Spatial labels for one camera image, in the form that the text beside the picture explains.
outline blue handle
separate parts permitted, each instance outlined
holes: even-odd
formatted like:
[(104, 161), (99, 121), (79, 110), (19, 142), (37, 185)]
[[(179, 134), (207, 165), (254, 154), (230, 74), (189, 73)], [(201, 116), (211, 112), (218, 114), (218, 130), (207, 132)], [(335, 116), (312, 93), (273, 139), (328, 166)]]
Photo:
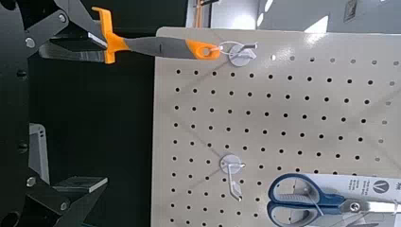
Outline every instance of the blue handle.
[[(310, 180), (308, 177), (306, 177), (306, 175), (296, 174), (296, 173), (289, 173), (289, 174), (282, 175), (282, 176), (278, 177), (271, 184), (271, 187), (269, 189), (269, 198), (271, 199), (271, 201), (273, 201), (274, 203), (289, 204), (289, 205), (306, 205), (306, 206), (314, 205), (314, 203), (310, 199), (281, 201), (280, 199), (276, 198), (275, 189), (277, 188), (277, 185), (280, 182), (282, 182), (283, 180), (289, 179), (289, 178), (300, 179), (300, 180), (306, 182), (307, 184), (309, 184), (311, 189), (313, 190), (313, 192), (319, 196), (318, 200), (316, 201), (316, 204), (318, 204), (319, 206), (340, 206), (345, 201), (345, 198), (343, 196), (340, 196), (337, 194), (323, 193), (322, 190), (312, 180)], [(296, 197), (299, 195), (290, 194), (290, 196), (292, 196), (294, 199), (296, 199)]]

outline dark background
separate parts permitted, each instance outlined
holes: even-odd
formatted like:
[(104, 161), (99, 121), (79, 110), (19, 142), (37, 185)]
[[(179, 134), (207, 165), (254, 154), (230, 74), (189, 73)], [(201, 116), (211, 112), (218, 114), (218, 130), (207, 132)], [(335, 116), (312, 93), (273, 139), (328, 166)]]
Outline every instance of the dark background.
[[(109, 9), (126, 37), (185, 26), (187, 0), (82, 2)], [(87, 223), (150, 225), (153, 81), (154, 58), (136, 53), (118, 53), (112, 65), (29, 59), (30, 121), (46, 128), (51, 183), (109, 178)]]

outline white pegboard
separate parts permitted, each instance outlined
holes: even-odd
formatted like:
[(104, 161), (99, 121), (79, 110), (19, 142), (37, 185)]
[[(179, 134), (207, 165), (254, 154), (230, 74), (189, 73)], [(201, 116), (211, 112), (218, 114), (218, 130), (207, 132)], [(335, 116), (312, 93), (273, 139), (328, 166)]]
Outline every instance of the white pegboard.
[[(153, 227), (273, 226), (267, 190), (288, 172), (400, 177), (401, 36), (188, 28), (158, 36), (258, 48), (240, 68), (226, 56), (156, 59)], [(218, 167), (228, 153), (246, 164), (234, 176), (242, 202)]]

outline blue scissors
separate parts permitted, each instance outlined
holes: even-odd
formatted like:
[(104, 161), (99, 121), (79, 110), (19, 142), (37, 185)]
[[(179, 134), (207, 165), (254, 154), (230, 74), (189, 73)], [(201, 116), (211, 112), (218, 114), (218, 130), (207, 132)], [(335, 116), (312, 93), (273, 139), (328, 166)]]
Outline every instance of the blue scissors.
[[(284, 180), (297, 180), (304, 183), (305, 188), (296, 194), (279, 194), (278, 188)], [(303, 174), (285, 174), (277, 178), (269, 189), (270, 202), (268, 215), (271, 221), (280, 227), (303, 227), (311, 224), (323, 215), (342, 215), (344, 213), (400, 213), (401, 206), (394, 203), (361, 201), (346, 199), (337, 194), (324, 193), (312, 180)], [(296, 220), (284, 223), (276, 216), (283, 209), (296, 214)]]

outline wall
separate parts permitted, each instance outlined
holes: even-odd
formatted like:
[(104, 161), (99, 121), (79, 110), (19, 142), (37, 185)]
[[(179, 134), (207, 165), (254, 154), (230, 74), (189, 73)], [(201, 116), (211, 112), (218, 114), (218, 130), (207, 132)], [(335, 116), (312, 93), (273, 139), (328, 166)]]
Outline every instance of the wall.
[(255, 29), (259, 0), (220, 0), (212, 6), (212, 28)]
[[(259, 29), (303, 31), (329, 15), (330, 32), (401, 33), (401, 1), (358, 0), (357, 15), (343, 22), (348, 0), (275, 0)], [(262, 0), (259, 11), (264, 10)]]

